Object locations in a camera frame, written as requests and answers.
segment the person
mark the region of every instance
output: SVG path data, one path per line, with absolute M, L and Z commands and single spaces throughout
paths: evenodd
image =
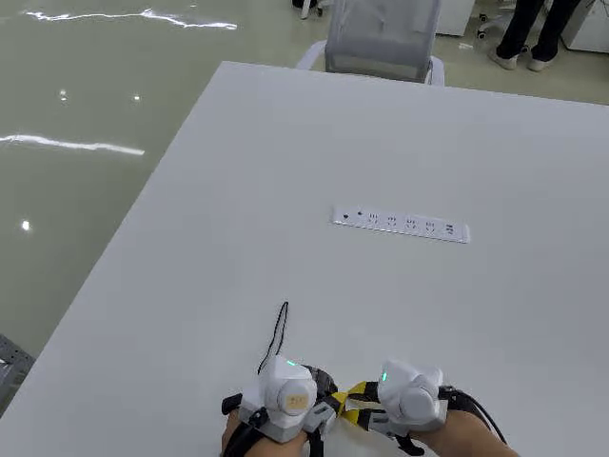
M 239 425 L 237 411 L 229 414 L 222 436 L 222 450 Z M 440 457 L 518 457 L 518 454 L 497 438 L 474 414 L 450 410 L 444 425 L 435 431 L 412 431 L 413 440 L 422 442 Z M 284 444 L 263 438 L 246 457 L 300 457 L 306 435 L 301 432 Z
M 531 49 L 532 59 L 528 68 L 532 71 L 546 69 L 559 53 L 560 34 L 569 22 L 581 0 L 554 0 L 543 24 L 540 39 Z M 544 0 L 518 0 L 514 17 L 501 43 L 489 52 L 491 60 L 506 70 L 514 70 L 526 37 L 533 28 Z

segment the white chair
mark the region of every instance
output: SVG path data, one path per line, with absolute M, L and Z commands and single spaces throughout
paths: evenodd
M 443 62 L 431 56 L 439 11 L 440 0 L 336 0 L 327 41 L 296 68 L 324 52 L 326 71 L 443 86 Z
M 311 70 L 325 49 L 325 40 L 318 41 L 304 53 L 303 58 L 296 64 L 298 70 Z M 429 68 L 424 83 L 429 86 L 444 86 L 444 62 L 438 57 L 429 57 Z

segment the metal frame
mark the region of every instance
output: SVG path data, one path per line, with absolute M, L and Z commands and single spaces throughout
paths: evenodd
M 0 333 L 0 416 L 34 362 L 32 356 Z

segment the white sneaker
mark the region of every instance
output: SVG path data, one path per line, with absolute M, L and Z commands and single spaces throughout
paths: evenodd
M 518 55 L 515 55 L 511 59 L 502 59 L 497 55 L 497 49 L 493 48 L 488 52 L 488 58 L 499 65 L 501 68 L 506 70 L 515 70 L 518 61 Z
M 537 59 L 531 59 L 529 65 L 527 65 L 526 67 L 528 67 L 531 71 L 539 72 L 547 69 L 550 65 L 552 65 L 552 62 L 554 62 L 554 59 L 548 60 L 547 62 Z

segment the chair backrest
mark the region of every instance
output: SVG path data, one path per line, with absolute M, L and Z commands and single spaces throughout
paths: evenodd
M 423 82 L 441 0 L 336 0 L 325 70 Z

